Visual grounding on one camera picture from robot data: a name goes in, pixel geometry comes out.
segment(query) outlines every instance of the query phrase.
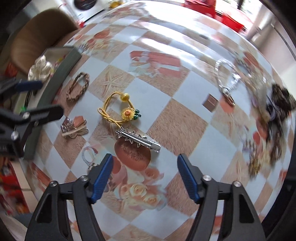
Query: patterned tablecloth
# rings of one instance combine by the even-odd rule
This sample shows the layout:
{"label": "patterned tablecloth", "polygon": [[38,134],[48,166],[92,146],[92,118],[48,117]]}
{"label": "patterned tablecloth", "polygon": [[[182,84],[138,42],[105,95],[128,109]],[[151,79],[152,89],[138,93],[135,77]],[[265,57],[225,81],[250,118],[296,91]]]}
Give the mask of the patterned tablecloth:
{"label": "patterned tablecloth", "polygon": [[[234,62],[229,49],[253,57],[265,76],[282,85],[277,72],[248,41],[220,22],[180,6],[132,1],[83,28],[67,46],[83,49],[82,58],[64,82],[57,103],[65,116],[82,115],[89,133],[75,139],[61,136],[64,120],[44,126],[35,159],[22,161],[25,175],[39,199],[50,180],[59,183],[87,174],[89,164],[106,153],[114,168],[103,197],[93,210],[106,240],[185,240],[198,209],[189,199],[177,169],[177,155],[216,181],[244,185],[261,220],[273,205],[287,173],[295,119],[285,128],[283,154],[274,168],[256,178],[248,175],[249,152],[261,149],[266,130],[258,121],[246,86],[231,92],[231,108],[217,88],[214,65]],[[81,71],[90,85],[76,103],[66,100],[70,80]],[[223,71],[224,80],[230,71]],[[82,85],[77,86],[77,93]],[[116,125],[102,119],[97,108],[114,91],[130,94],[142,117],[125,127],[162,145],[160,152],[117,139]],[[125,104],[114,99],[108,112],[120,119]],[[219,201],[212,240],[217,238],[223,201]],[[73,204],[68,202],[73,235],[79,240]]]}

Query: yellow bead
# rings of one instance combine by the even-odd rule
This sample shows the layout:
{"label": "yellow bead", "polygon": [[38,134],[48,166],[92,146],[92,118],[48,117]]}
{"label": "yellow bead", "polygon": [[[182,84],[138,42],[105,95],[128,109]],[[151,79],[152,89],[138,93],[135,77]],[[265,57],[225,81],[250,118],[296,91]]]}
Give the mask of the yellow bead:
{"label": "yellow bead", "polygon": [[129,94],[128,93],[121,94],[120,99],[123,102],[127,102],[129,100]]}

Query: brown chair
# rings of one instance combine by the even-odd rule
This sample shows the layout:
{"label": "brown chair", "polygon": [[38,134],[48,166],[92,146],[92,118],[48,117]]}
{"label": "brown chair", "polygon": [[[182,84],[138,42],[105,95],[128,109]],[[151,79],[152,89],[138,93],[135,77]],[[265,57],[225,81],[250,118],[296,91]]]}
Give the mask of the brown chair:
{"label": "brown chair", "polygon": [[11,61],[28,75],[30,67],[45,49],[62,47],[79,30],[79,26],[61,10],[45,10],[27,22],[17,34],[11,46]]}

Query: metal screw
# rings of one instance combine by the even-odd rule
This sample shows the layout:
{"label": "metal screw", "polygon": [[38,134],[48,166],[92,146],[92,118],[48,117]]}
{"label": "metal screw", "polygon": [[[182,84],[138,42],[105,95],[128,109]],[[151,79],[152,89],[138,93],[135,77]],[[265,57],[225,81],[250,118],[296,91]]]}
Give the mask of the metal screw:
{"label": "metal screw", "polygon": [[87,181],[89,178],[88,178],[88,176],[81,176],[79,179],[80,179],[80,181],[85,182],[85,181]]}
{"label": "metal screw", "polygon": [[238,188],[242,186],[242,184],[239,181],[234,181],[233,185],[235,185]]}
{"label": "metal screw", "polygon": [[15,141],[18,139],[18,137],[19,137],[19,134],[17,131],[14,131],[11,133],[11,136],[10,136],[11,140]]}
{"label": "metal screw", "polygon": [[23,115],[22,115],[22,118],[23,119],[28,119],[30,117],[30,113],[29,112],[25,112]]}
{"label": "metal screw", "polygon": [[58,185],[58,182],[57,181],[52,181],[50,182],[49,184],[51,187],[55,187],[56,185]]}
{"label": "metal screw", "polygon": [[205,181],[211,181],[211,180],[212,180],[212,178],[211,178],[209,175],[204,175],[202,178],[203,178]]}

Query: brown braided hair tie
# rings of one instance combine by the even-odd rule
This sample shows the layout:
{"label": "brown braided hair tie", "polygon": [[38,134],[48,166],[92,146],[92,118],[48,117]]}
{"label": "brown braided hair tie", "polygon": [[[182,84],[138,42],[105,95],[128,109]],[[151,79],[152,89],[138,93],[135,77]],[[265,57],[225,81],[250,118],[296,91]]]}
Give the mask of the brown braided hair tie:
{"label": "brown braided hair tie", "polygon": [[[82,87],[82,90],[79,92],[79,94],[78,94],[77,96],[75,96],[75,97],[70,97],[70,94],[71,94],[72,90],[74,89],[74,86],[75,86],[75,84],[77,83],[77,80],[78,80],[81,76],[83,76],[84,79],[85,79],[85,85]],[[76,78],[74,79],[73,83],[70,85],[70,87],[69,87],[69,89],[68,89],[68,91],[67,91],[67,97],[66,97],[67,100],[68,100],[68,101],[72,101],[72,102],[73,102],[73,101],[77,101],[77,100],[79,100],[79,98],[80,98],[80,97],[86,92],[88,86],[89,86],[89,74],[84,73],[84,72],[81,72],[80,74],[78,74],[78,75],[76,76]]]}

